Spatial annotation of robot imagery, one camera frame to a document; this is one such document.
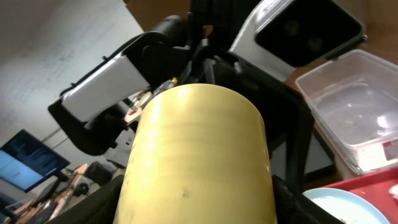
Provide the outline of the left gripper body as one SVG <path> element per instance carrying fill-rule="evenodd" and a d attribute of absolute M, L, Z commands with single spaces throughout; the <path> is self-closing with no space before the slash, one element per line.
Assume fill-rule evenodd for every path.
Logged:
<path fill-rule="evenodd" d="M 268 149 L 286 144 L 285 181 L 302 192 L 314 118 L 302 96 L 276 79 L 272 60 L 254 42 L 264 1 L 192 1 L 188 14 L 194 53 L 187 83 L 209 83 L 246 97 L 265 122 Z"/>

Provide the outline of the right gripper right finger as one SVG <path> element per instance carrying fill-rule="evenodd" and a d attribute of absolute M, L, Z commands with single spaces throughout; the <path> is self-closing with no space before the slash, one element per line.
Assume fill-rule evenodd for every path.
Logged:
<path fill-rule="evenodd" d="M 273 175 L 272 184 L 278 224 L 342 224 L 303 194 L 291 190 L 280 177 Z"/>

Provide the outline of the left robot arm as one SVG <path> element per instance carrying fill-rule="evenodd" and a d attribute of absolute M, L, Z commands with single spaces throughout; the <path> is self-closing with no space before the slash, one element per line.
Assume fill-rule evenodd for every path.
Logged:
<path fill-rule="evenodd" d="M 49 112 L 74 145 L 100 156 L 128 126 L 120 102 L 177 79 L 174 102 L 208 108 L 230 101 L 216 87 L 249 100 L 260 112 L 269 150 L 285 142 L 286 183 L 302 190 L 314 119 L 299 93 L 232 51 L 257 0 L 127 1 L 143 33 L 63 90 Z"/>

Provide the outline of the light blue plate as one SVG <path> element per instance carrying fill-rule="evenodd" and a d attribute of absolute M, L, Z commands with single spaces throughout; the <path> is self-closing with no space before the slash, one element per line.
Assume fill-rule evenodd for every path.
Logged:
<path fill-rule="evenodd" d="M 343 223 L 390 224 L 374 205 L 351 192 L 317 188 L 307 190 L 303 195 Z"/>

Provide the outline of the yellow cup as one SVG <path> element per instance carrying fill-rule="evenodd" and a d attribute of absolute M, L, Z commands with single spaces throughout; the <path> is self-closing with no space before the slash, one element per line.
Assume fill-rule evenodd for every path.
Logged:
<path fill-rule="evenodd" d="M 243 95 L 169 89 L 145 107 L 115 223 L 276 223 L 264 122 Z"/>

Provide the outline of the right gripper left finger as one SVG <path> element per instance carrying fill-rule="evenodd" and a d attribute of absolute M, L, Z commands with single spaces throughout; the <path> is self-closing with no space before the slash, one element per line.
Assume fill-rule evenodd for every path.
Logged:
<path fill-rule="evenodd" d="M 112 224 L 123 184 L 119 175 L 48 224 Z"/>

